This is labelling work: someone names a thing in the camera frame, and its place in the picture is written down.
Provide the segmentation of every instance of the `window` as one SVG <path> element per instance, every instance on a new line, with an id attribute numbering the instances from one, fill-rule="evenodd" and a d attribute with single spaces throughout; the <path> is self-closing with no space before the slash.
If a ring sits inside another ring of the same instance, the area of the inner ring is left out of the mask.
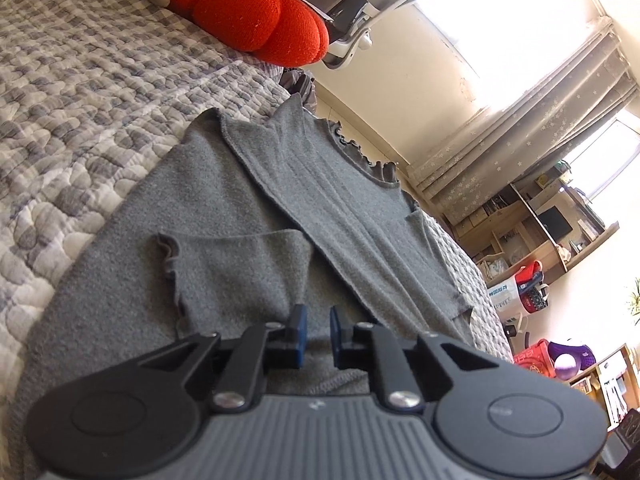
<path id="1" fill-rule="evenodd" d="M 417 7 L 478 74 L 497 107 L 512 104 L 577 50 L 590 0 L 419 0 Z"/>
<path id="2" fill-rule="evenodd" d="M 624 119 L 630 114 L 622 112 Z M 640 135 L 621 120 L 595 132 L 565 160 L 571 165 L 571 186 L 591 201 L 605 224 L 636 208 L 640 193 Z"/>

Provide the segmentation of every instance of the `round black pad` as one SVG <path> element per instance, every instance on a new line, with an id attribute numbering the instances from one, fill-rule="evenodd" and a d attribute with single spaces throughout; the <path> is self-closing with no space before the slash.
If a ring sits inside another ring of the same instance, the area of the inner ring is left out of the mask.
<path id="1" fill-rule="evenodd" d="M 79 431 L 96 436 L 129 433 L 145 417 L 145 403 L 123 392 L 89 395 L 78 402 L 71 414 Z"/>
<path id="2" fill-rule="evenodd" d="M 489 420 L 507 434 L 545 436 L 562 424 L 562 410 L 543 397 L 515 394 L 494 400 Z"/>
<path id="3" fill-rule="evenodd" d="M 172 462 L 194 441 L 200 422 L 180 377 L 115 367 L 42 397 L 29 412 L 25 435 L 39 461 L 57 474 L 121 479 Z"/>
<path id="4" fill-rule="evenodd" d="M 456 377 L 434 422 L 463 459 L 514 478 L 576 472 L 600 452 L 607 436 L 605 414 L 595 402 L 513 365 Z"/>

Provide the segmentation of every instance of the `metal screw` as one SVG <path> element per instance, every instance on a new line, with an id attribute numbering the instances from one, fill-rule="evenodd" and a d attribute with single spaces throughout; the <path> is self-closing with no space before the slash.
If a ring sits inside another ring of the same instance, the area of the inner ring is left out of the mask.
<path id="1" fill-rule="evenodd" d="M 235 392 L 220 392 L 213 396 L 213 402 L 220 408 L 231 410 L 244 406 L 246 401 L 242 395 L 236 394 Z"/>
<path id="2" fill-rule="evenodd" d="M 414 408 L 420 404 L 420 397 L 413 392 L 393 392 L 389 395 L 389 403 L 396 408 Z"/>

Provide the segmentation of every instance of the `plastic bag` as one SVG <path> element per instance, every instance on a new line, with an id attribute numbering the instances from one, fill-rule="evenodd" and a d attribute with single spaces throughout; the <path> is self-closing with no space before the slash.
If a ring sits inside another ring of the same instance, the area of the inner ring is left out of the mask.
<path id="1" fill-rule="evenodd" d="M 511 276 L 503 282 L 498 283 L 498 285 L 490 287 L 489 298 L 498 312 L 500 321 L 503 323 L 518 317 L 520 314 L 522 316 L 528 314 L 520 301 L 515 276 Z"/>

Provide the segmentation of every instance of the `wooden shelf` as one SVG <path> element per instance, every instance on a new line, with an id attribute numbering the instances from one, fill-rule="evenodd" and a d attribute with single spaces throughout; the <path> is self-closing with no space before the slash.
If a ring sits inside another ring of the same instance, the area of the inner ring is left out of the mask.
<path id="1" fill-rule="evenodd" d="M 556 246 L 552 242 L 547 240 L 542 245 L 536 247 L 533 251 L 527 254 L 527 256 L 525 256 L 519 262 L 513 264 L 507 270 L 486 282 L 486 286 L 491 287 L 497 285 L 500 282 L 503 282 L 504 280 L 518 272 L 521 267 L 525 267 L 530 263 L 535 262 L 536 260 L 539 260 L 542 263 L 543 269 L 551 269 L 552 267 L 555 267 L 560 260 L 560 256 L 558 256 L 558 250 L 556 250 Z"/>
<path id="2" fill-rule="evenodd" d="M 514 202 L 507 207 L 489 215 L 483 222 L 463 234 L 458 243 L 466 254 L 475 256 L 487 246 L 491 245 L 493 236 L 500 238 L 513 229 L 518 222 L 529 217 L 529 211 L 524 202 Z"/>
<path id="3" fill-rule="evenodd" d="M 593 242 L 587 245 L 583 250 L 581 250 L 576 256 L 573 256 L 569 263 L 566 264 L 566 268 L 568 270 L 573 269 L 577 264 L 583 261 L 589 254 L 593 253 L 598 247 L 600 247 L 604 242 L 611 238 L 611 235 L 615 233 L 618 229 L 620 229 L 620 224 L 615 222 L 611 224 L 607 229 L 599 235 Z"/>
<path id="4" fill-rule="evenodd" d="M 628 408 L 637 409 L 640 406 L 640 386 L 638 385 L 638 378 L 636 377 L 634 364 L 631 360 L 631 352 L 626 344 L 615 349 L 612 353 L 607 355 L 604 359 L 601 359 L 596 364 L 590 366 L 586 370 L 581 371 L 578 375 L 571 378 L 570 380 L 564 381 L 565 384 L 572 386 L 573 384 L 578 383 L 579 381 L 583 380 L 586 377 L 590 377 L 590 376 L 595 377 L 598 383 L 600 383 L 600 386 L 596 388 L 592 383 L 592 391 L 590 394 L 588 394 L 588 396 L 591 397 L 591 399 L 593 399 L 595 402 L 599 403 L 602 409 L 605 410 L 605 412 L 607 413 L 608 417 L 609 417 L 608 408 L 607 408 L 608 401 L 602 389 L 604 379 L 607 379 L 607 378 L 603 378 L 604 372 L 603 372 L 602 365 L 618 353 L 622 355 L 622 358 L 625 361 L 625 367 L 626 367 L 622 375 L 619 376 L 619 378 L 622 378 L 623 383 L 626 387 L 626 392 L 622 394 L 622 397 Z M 613 420 L 609 420 L 609 422 L 610 422 L 609 431 L 612 431 L 617 427 L 618 424 Z"/>
<path id="5" fill-rule="evenodd" d="M 535 195 L 531 200 L 527 201 L 529 206 L 533 209 L 533 211 L 539 211 L 544 208 L 545 204 L 550 200 L 553 200 L 553 197 L 560 193 L 561 187 L 564 186 L 561 180 L 555 180 L 551 184 L 545 187 L 540 193 Z"/>
<path id="6" fill-rule="evenodd" d="M 518 198 L 520 200 L 522 200 L 522 202 L 524 203 L 525 207 L 527 208 L 527 210 L 529 211 L 529 214 L 531 215 L 531 217 L 536 221 L 536 224 L 538 225 L 538 227 L 542 230 L 542 232 L 545 234 L 547 241 L 550 241 L 553 246 L 554 246 L 554 251 L 556 252 L 556 255 L 558 256 L 558 261 L 557 263 L 560 263 L 560 265 L 562 266 L 562 269 L 564 269 L 564 272 L 567 272 L 567 266 L 566 263 L 562 260 L 562 258 L 560 257 L 560 253 L 558 251 L 558 246 L 556 245 L 556 241 L 552 238 L 551 234 L 549 234 L 549 231 L 546 230 L 546 227 L 544 226 L 544 224 L 540 221 L 540 218 L 538 218 L 538 215 L 536 215 L 535 211 L 533 211 L 533 209 L 530 207 L 529 203 L 527 203 L 526 200 L 524 200 L 524 198 L 522 197 L 522 195 L 520 194 L 520 192 L 516 189 L 516 187 L 513 184 L 510 184 L 511 189 L 514 190 L 514 192 L 518 195 Z M 543 262 L 543 269 L 550 269 L 553 266 L 545 266 L 544 262 Z"/>
<path id="7" fill-rule="evenodd" d="M 573 187 L 564 186 L 564 191 L 567 193 L 567 195 L 571 197 L 575 205 L 577 205 L 578 208 L 580 208 L 580 210 L 584 213 L 584 215 L 589 219 L 589 222 L 593 225 L 593 227 L 597 231 L 600 232 L 600 234 L 606 231 L 605 229 L 603 229 L 602 225 L 600 224 L 602 220 L 600 220 L 599 218 L 596 218 L 593 215 L 593 213 L 589 210 L 589 208 L 587 208 L 582 197 L 578 194 L 578 192 Z"/>

